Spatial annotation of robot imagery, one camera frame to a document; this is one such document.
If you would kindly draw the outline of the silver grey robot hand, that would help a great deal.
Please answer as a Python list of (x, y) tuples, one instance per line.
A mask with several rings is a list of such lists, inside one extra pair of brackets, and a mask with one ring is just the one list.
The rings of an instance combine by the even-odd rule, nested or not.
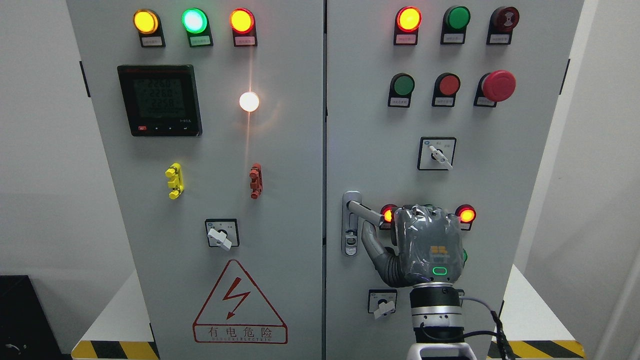
[(359, 237), (374, 268), (389, 287), (429, 282), (455, 283), (462, 275), (466, 251), (460, 217), (433, 205), (405, 205), (394, 210), (398, 254), (388, 251), (375, 226), (363, 221)]

